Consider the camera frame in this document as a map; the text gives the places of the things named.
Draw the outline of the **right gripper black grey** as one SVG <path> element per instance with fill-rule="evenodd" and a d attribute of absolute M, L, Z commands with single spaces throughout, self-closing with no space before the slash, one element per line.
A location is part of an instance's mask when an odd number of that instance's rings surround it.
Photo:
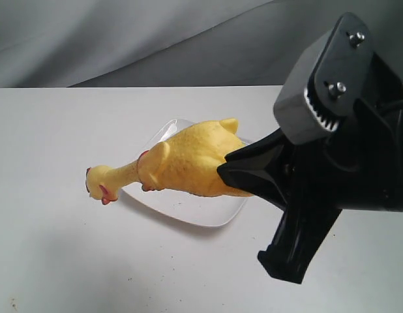
<path fill-rule="evenodd" d="M 342 14 L 301 54 L 273 113 L 310 196 L 403 212 L 403 84 L 360 17 Z"/>

